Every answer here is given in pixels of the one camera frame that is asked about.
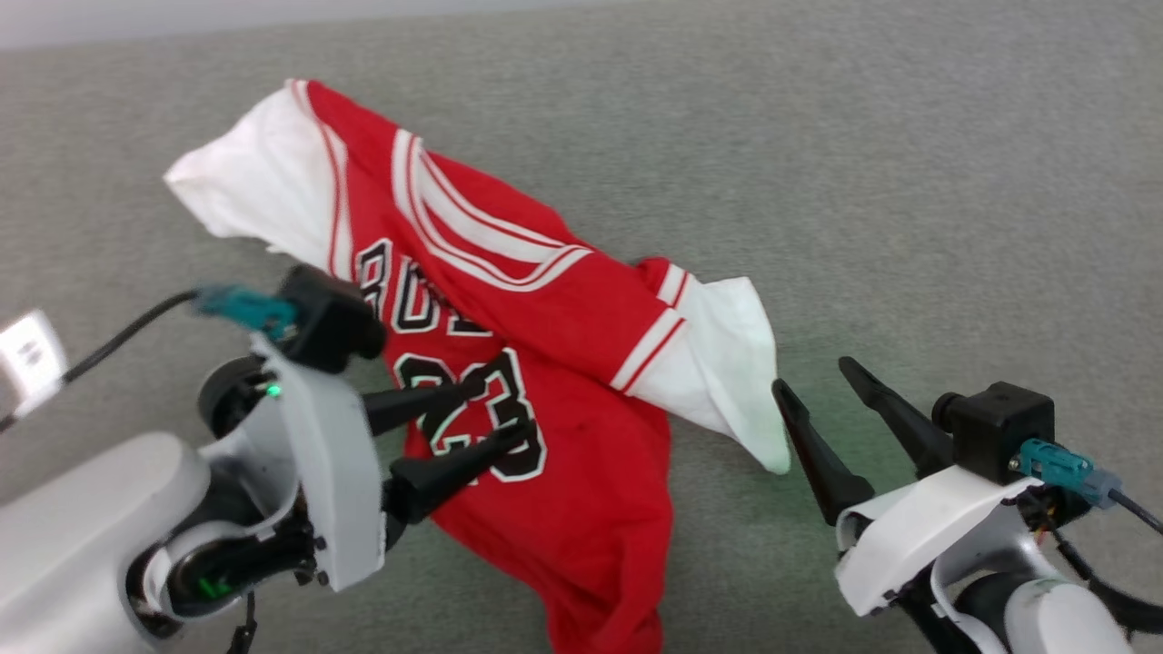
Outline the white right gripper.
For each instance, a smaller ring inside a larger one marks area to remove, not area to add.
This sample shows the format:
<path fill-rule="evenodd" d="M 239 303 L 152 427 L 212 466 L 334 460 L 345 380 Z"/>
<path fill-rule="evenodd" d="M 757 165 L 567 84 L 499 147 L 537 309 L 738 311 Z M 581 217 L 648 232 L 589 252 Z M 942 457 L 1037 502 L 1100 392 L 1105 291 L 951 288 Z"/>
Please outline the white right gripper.
<path fill-rule="evenodd" d="M 919 481 L 875 497 L 868 479 L 852 472 L 818 434 L 809 408 L 787 382 L 775 381 L 772 396 L 825 523 L 839 524 L 839 545 L 844 549 L 835 569 L 840 595 L 855 614 L 864 617 L 889 606 L 890 591 L 901 590 L 1004 500 L 1043 483 L 1022 477 L 999 485 L 951 465 L 952 439 L 930 418 L 859 361 L 840 357 L 839 369 L 861 404 L 892 431 Z"/>

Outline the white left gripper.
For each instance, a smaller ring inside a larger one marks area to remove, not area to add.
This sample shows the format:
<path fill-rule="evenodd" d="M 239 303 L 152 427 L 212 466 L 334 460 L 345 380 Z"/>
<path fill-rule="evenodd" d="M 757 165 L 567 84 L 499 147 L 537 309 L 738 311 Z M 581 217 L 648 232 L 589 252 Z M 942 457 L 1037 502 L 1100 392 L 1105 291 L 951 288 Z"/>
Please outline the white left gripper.
<path fill-rule="evenodd" d="M 486 382 L 478 374 L 456 381 L 433 368 L 400 388 L 365 393 L 362 401 L 341 375 L 292 362 L 261 332 L 250 339 L 279 388 L 254 408 L 250 434 L 279 445 L 278 471 L 291 477 L 280 505 L 304 495 L 314 536 L 324 542 L 314 550 L 317 571 L 333 592 L 345 591 L 383 566 L 383 476 L 373 436 L 458 407 L 481 394 Z M 386 513 L 400 524 L 420 524 L 529 436 L 531 422 L 514 422 L 443 455 L 395 460 L 388 465 Z"/>

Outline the red and white basketball jersey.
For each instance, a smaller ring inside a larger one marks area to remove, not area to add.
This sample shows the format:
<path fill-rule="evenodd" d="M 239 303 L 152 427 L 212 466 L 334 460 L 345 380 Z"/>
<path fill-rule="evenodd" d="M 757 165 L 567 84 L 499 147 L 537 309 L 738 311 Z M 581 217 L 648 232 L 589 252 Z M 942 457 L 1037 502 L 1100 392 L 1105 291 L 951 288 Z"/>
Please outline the red and white basketball jersey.
<path fill-rule="evenodd" d="M 407 455 L 535 422 L 433 521 L 531 588 L 552 654 L 663 654 L 670 415 L 789 472 L 776 340 L 745 277 L 618 261 L 317 80 L 286 81 L 164 182 L 212 235 L 357 287 L 388 330 L 395 385 L 477 382 L 411 422 Z"/>

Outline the white power socket block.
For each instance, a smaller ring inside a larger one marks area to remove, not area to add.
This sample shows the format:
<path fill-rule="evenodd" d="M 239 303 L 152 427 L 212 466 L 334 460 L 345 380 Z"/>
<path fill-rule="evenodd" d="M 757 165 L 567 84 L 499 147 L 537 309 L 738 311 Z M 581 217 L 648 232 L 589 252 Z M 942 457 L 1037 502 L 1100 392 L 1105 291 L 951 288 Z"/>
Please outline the white power socket block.
<path fill-rule="evenodd" d="M 45 312 L 33 310 L 0 330 L 0 367 L 16 389 L 17 420 L 60 392 L 67 357 Z"/>

